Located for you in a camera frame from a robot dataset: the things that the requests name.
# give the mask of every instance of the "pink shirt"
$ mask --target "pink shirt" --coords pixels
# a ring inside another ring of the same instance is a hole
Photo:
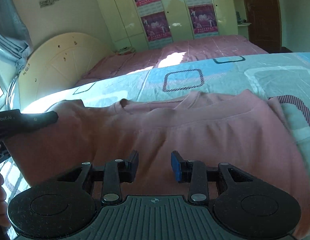
[[[178,184],[170,166],[177,150],[208,166],[229,162],[288,192],[302,209],[295,236],[310,234],[310,181],[276,98],[192,91],[166,102],[122,99],[104,108],[61,101],[50,110],[59,115],[56,124],[5,141],[31,185],[83,161],[103,165],[137,150],[135,182],[122,185],[124,195],[187,195],[189,185]]]

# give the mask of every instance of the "human hand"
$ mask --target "human hand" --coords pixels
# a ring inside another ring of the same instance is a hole
[[[0,226],[11,227],[11,223],[7,216],[7,203],[5,202],[6,192],[1,187],[3,184],[4,184],[4,178],[0,173]]]

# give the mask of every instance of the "brown door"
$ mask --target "brown door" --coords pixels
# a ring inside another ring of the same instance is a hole
[[[269,53],[282,47],[278,0],[246,0],[249,40]]]

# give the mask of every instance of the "headboard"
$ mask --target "headboard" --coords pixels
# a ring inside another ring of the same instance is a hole
[[[102,58],[114,53],[84,33],[65,33],[42,44],[19,77],[21,110],[44,96],[73,87]]]

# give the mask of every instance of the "metal screw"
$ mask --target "metal screw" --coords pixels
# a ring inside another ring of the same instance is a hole
[[[119,199],[119,196],[117,194],[114,193],[110,193],[110,194],[106,194],[104,195],[103,199],[105,201],[109,201],[109,202],[113,202]]]
[[[191,196],[191,199],[196,202],[199,202],[199,201],[204,201],[206,199],[206,196],[204,194],[197,193],[197,194],[193,194]]]

